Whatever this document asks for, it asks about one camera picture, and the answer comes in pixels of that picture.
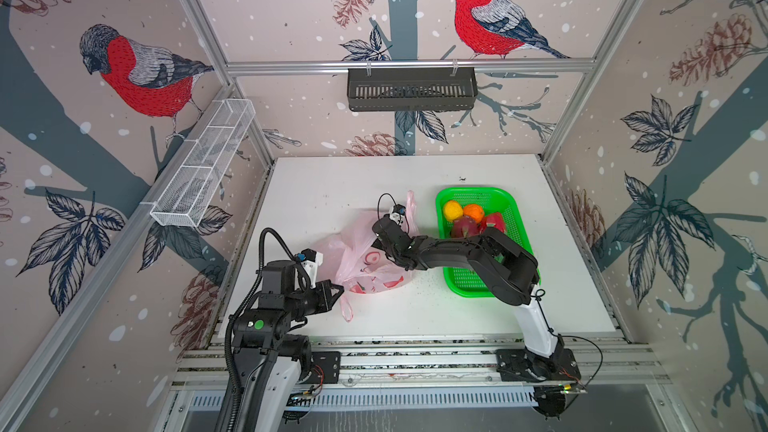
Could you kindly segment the orange tangerine fruit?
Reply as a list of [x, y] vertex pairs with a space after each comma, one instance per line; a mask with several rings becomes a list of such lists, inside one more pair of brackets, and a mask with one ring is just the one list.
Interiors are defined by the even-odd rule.
[[468, 204], [463, 207], [463, 214], [480, 224], [485, 218], [484, 209], [478, 204]]

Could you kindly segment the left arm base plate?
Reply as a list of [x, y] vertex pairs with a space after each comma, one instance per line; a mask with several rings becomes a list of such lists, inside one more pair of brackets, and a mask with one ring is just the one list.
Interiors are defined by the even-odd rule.
[[337, 384], [341, 369], [341, 353], [338, 351], [312, 352], [308, 368], [302, 371], [300, 384]]

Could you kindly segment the yellow orange fruit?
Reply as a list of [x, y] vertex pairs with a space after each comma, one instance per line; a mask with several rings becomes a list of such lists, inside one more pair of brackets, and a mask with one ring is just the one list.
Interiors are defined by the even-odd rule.
[[464, 216], [464, 210], [457, 201], [449, 200], [442, 206], [442, 214], [446, 221], [454, 222]]

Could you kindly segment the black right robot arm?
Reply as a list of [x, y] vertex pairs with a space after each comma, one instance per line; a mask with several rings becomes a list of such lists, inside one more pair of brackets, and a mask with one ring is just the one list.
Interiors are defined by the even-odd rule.
[[511, 306], [522, 331], [523, 363], [510, 371], [527, 381], [544, 381], [571, 363], [562, 337], [554, 332], [541, 306], [538, 261], [505, 233], [489, 228], [468, 238], [410, 236], [388, 215], [372, 226], [374, 246], [405, 270], [440, 267], [474, 272], [491, 294]]

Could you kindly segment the pink plastic bag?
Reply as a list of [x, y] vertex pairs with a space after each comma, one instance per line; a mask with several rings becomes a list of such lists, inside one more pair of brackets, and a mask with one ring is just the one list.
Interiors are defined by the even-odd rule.
[[[406, 219], [396, 223], [405, 232], [417, 233], [418, 227], [411, 222], [416, 212], [413, 192], [407, 194], [404, 206], [407, 209]], [[317, 279], [330, 280], [345, 289], [340, 299], [340, 314], [347, 322], [354, 318], [350, 302], [352, 297], [388, 292], [413, 280], [412, 271], [398, 267], [386, 258], [383, 251], [373, 247], [376, 236], [372, 226], [378, 219], [389, 216], [390, 208], [387, 212], [364, 210], [340, 232], [311, 245], [324, 257]]]

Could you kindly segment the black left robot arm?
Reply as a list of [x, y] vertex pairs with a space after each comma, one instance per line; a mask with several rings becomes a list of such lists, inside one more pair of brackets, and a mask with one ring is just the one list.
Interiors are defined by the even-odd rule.
[[309, 317], [332, 311], [344, 288], [317, 280], [323, 258], [313, 249], [267, 262], [268, 237], [289, 249], [274, 229], [261, 231], [255, 282], [225, 327], [228, 382], [218, 431], [275, 431], [298, 422], [322, 388], [339, 380], [340, 354], [313, 352], [298, 331]]

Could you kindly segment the red dragon fruit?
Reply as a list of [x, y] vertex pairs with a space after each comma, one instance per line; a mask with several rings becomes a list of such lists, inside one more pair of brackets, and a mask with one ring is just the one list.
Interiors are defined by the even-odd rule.
[[506, 233], [506, 223], [500, 212], [490, 213], [481, 220], [478, 230], [484, 232], [488, 229], [495, 229], [503, 234]]

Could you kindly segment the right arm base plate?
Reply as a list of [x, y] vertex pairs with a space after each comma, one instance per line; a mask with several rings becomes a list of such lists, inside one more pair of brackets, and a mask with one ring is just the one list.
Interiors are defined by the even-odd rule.
[[541, 357], [527, 349], [499, 349], [495, 352], [497, 372], [504, 382], [580, 382], [582, 377], [570, 349], [556, 349]]

